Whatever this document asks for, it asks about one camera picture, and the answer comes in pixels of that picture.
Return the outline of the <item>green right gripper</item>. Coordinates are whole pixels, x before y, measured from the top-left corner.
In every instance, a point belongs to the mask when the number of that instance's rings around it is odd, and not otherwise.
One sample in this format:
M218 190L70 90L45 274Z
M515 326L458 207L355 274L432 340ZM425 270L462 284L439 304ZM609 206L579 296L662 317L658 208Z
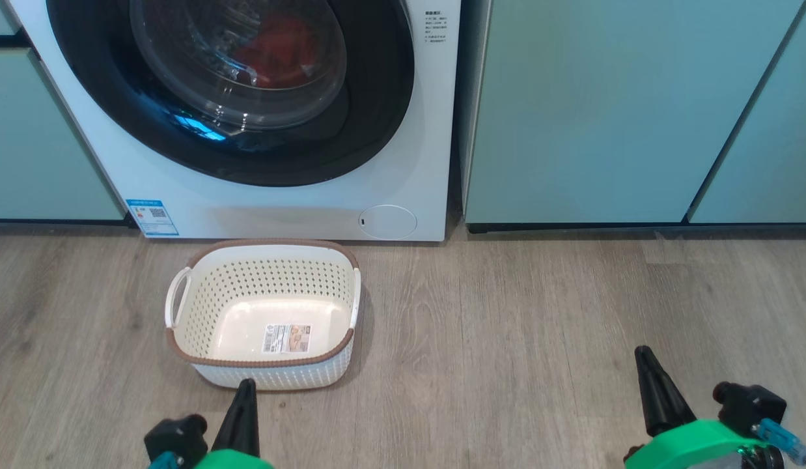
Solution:
M698 419L647 345L634 352L645 431L624 469L785 469L781 452L740 436L717 419Z

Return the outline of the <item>white front-load washing machine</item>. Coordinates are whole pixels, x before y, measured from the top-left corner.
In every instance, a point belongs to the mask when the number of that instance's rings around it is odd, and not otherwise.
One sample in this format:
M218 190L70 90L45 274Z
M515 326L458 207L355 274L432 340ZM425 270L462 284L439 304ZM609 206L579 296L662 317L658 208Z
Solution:
M85 91L61 53L46 0L9 0L9 9L124 208L127 199L161 200L180 233L171 238L441 242L463 0L400 2L415 54L411 102L400 127L375 157L352 172L291 187L233 183L157 154Z

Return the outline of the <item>blue energy label sticker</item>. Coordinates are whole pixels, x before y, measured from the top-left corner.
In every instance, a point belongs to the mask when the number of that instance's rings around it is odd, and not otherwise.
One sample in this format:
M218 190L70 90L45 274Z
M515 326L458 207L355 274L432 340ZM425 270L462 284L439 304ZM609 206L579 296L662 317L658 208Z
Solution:
M171 238L180 236L161 200L127 199L126 205L130 215L145 237Z

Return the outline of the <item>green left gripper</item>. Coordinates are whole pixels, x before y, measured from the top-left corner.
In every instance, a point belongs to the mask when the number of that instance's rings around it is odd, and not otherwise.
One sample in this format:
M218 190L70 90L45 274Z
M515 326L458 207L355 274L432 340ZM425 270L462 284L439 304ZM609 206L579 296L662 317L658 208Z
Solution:
M275 469L260 458L257 386L243 380L208 452L193 469Z

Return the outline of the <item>pale teal cabinet door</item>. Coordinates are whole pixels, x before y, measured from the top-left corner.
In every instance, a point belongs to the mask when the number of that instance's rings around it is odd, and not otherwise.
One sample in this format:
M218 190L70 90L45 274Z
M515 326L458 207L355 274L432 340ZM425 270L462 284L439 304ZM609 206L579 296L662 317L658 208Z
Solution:
M806 0L687 220L692 225L806 225Z
M0 223L128 223L9 0L0 0Z

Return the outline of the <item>cream perforated laundry basket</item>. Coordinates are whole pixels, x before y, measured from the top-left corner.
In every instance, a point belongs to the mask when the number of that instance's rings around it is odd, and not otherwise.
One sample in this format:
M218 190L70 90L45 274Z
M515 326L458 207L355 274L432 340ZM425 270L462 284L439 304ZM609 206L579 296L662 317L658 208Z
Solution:
M212 244L166 292L171 350L206 381L259 391L328 387L352 361L361 309L358 261L321 240Z

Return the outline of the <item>light teal cabinet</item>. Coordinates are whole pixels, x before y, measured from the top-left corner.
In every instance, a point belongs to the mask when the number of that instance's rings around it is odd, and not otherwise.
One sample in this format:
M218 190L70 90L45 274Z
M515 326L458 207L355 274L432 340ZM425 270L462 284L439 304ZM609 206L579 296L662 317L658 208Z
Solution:
M464 0L465 222L681 222L803 3Z

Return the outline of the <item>red and white garment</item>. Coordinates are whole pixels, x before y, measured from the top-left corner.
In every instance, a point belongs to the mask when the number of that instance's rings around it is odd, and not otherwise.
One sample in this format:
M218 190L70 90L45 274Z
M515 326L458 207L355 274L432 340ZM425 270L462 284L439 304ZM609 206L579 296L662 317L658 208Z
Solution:
M260 24L254 38L230 55L239 76L261 89L290 89L311 82L322 60L319 39L305 19L275 13Z

